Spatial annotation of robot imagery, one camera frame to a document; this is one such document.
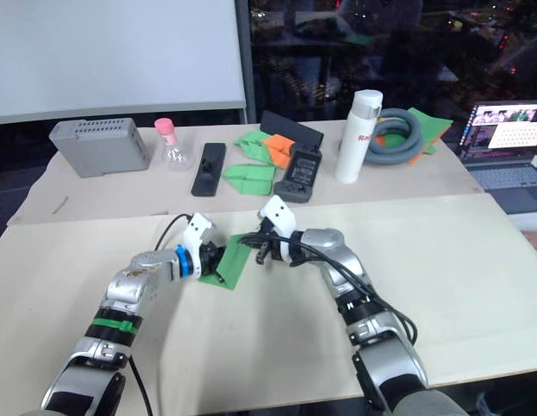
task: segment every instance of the black cable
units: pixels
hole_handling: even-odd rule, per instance
[[[358,290],[360,293],[367,296],[369,299],[373,300],[375,303],[379,304],[383,308],[391,311],[398,318],[399,322],[404,328],[405,334],[408,340],[410,341],[410,343],[415,344],[418,338],[418,331],[417,331],[417,326],[415,325],[415,322],[413,322],[407,315],[399,312],[397,309],[392,307],[390,303],[382,299],[372,286],[369,286],[366,283],[364,283],[360,279],[359,276],[357,276],[352,271],[350,271],[342,263],[336,262],[332,258],[328,257],[326,254],[322,253],[319,250],[316,250],[314,247],[308,244],[304,244],[300,241],[292,240],[291,238],[280,237],[280,236],[271,235],[271,234],[264,234],[264,235],[261,235],[258,233],[248,234],[240,238],[240,243],[259,244],[267,240],[284,242],[284,243],[289,243],[289,244],[296,244],[300,246],[302,249],[314,254],[314,256],[307,257],[306,259],[301,259],[296,262],[293,262],[293,266],[301,265],[309,261],[324,261],[332,265],[346,279],[346,281],[349,282],[356,290]]]
[[[163,242],[163,238],[165,238],[166,236],[166,233],[168,232],[168,230],[171,229],[171,227],[174,225],[174,223],[176,223],[180,218],[182,217],[186,217],[186,219],[188,220],[188,222],[190,222],[191,220],[191,215],[190,214],[179,214],[177,215],[165,228],[165,230],[163,231],[163,234],[161,234],[161,237],[159,237],[159,240],[157,242],[157,244],[155,245],[155,250],[158,250],[159,247],[161,246],[161,243]]]
[[[130,355],[130,358],[128,359],[128,362],[130,363],[130,367],[132,368],[133,376],[136,378],[136,382],[138,383],[138,387],[141,392],[141,397],[144,398],[144,403],[146,403],[147,416],[153,416],[153,410],[151,409],[151,403],[149,402],[149,397],[147,397],[146,387],[144,386],[144,382],[141,380],[141,377],[139,376],[138,368],[136,367],[136,363],[133,362],[133,357],[131,355]]]

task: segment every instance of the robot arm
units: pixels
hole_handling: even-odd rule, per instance
[[[119,370],[126,366],[159,291],[181,277],[211,273],[220,261],[223,248],[210,241],[214,229],[208,218],[195,214],[184,231],[183,245],[138,254],[119,271],[84,337],[46,392],[42,410],[29,414],[113,415],[125,385]]]
[[[294,214],[277,196],[263,206],[259,217],[261,229],[243,242],[259,249],[259,264],[270,252],[272,258],[291,265],[309,261],[318,266],[346,323],[349,340],[358,347],[353,365],[374,408],[396,416],[466,414],[445,394],[428,390],[423,364],[411,344],[416,340],[414,325],[408,336],[408,328],[397,318],[404,315],[377,295],[341,232],[297,231]]]

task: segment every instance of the gray box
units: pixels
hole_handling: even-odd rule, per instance
[[[132,119],[60,121],[49,138],[81,178],[149,166],[150,156]]]

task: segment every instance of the gray hose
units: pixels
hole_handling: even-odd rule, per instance
[[[377,123],[366,152],[365,160],[380,165],[396,165],[413,159],[423,150],[423,134],[417,117],[401,108],[382,110],[380,117],[397,117]],[[379,145],[375,138],[380,134],[397,133],[407,140],[399,146]]]

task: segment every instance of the white table surface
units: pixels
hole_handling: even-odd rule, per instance
[[[384,299],[418,325],[431,385],[537,370],[537,254],[487,194],[294,208],[341,229]],[[211,216],[226,235],[255,211]],[[108,281],[170,217],[8,227],[0,239],[0,415],[35,408]],[[167,242],[180,241],[183,225]],[[318,270],[250,257],[235,291],[185,281],[134,342],[157,411],[211,413],[359,395],[352,347]],[[120,414],[145,412],[128,370]]]
[[[325,134],[321,147],[322,162],[310,205],[482,192],[455,154],[441,141],[436,144],[436,154],[424,155],[414,166],[366,164],[357,183],[343,185],[333,178],[333,172],[345,122],[312,121],[305,124]],[[256,128],[257,125],[179,127],[178,137],[192,141],[197,155],[194,167],[183,173],[167,170],[161,159],[160,138],[153,128],[139,130],[153,154],[152,163],[146,171],[81,179],[57,153],[9,224],[258,209],[264,197],[241,195],[226,179],[220,180],[217,195],[213,198],[191,196],[204,143],[227,143],[223,169],[237,163],[260,163],[247,159],[238,146],[231,144]],[[276,180],[280,180],[283,174],[279,170]]]

